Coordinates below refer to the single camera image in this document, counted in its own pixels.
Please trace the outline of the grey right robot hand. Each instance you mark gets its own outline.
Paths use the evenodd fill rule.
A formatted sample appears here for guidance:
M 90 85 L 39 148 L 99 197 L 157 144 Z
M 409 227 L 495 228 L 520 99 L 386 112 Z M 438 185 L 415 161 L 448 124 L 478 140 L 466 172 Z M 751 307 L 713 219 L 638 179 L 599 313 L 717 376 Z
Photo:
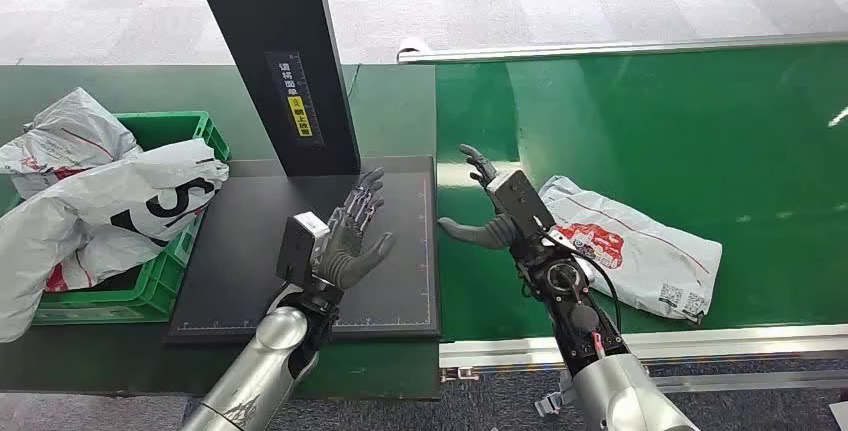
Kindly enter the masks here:
M 466 156 L 466 162 L 475 168 L 469 176 L 486 190 L 487 186 L 497 177 L 497 170 L 490 160 L 478 149 L 468 144 L 460 144 L 459 151 Z M 512 218 L 494 204 L 495 215 L 485 224 L 474 226 L 460 224 L 449 217 L 440 217 L 438 225 L 450 237 L 458 241 L 473 244 L 487 249 L 502 249 L 513 244 L 518 237 L 518 231 Z

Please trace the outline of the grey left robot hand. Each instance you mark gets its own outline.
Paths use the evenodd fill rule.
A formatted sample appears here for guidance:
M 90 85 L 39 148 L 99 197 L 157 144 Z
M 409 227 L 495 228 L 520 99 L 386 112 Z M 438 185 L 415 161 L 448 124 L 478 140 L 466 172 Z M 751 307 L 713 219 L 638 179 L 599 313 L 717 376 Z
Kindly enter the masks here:
M 363 245 L 370 223 L 384 204 L 380 195 L 384 175 L 382 167 L 362 175 L 330 217 L 330 234 L 315 274 L 340 289 L 355 286 L 390 254 L 395 245 L 396 239 L 391 232 L 384 233 L 370 246 Z

